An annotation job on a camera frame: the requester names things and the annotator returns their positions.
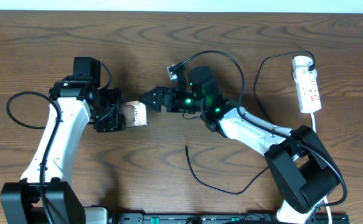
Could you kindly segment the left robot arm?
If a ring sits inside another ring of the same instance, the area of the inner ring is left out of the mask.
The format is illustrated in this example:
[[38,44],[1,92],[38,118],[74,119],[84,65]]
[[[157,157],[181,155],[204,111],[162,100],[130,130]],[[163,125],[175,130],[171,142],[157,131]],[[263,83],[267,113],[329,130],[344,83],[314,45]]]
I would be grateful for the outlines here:
[[123,95],[100,84],[105,64],[76,57],[73,73],[48,95],[49,118],[37,151],[18,182],[6,182],[0,199],[8,223],[115,223],[105,206],[84,207],[71,187],[78,145],[88,125],[99,133],[123,131]]

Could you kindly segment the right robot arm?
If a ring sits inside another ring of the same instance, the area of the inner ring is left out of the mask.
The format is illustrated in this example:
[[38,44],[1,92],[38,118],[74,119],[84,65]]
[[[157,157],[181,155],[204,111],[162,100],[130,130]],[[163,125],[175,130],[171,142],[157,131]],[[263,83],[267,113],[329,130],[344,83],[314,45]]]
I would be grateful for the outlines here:
[[342,176],[318,135],[305,125],[283,128],[247,112],[222,95],[210,68],[170,70],[177,87],[157,86],[139,101],[160,112],[200,113],[212,132],[240,141],[261,154],[283,196],[275,217],[284,223],[306,223],[325,198],[342,185]]

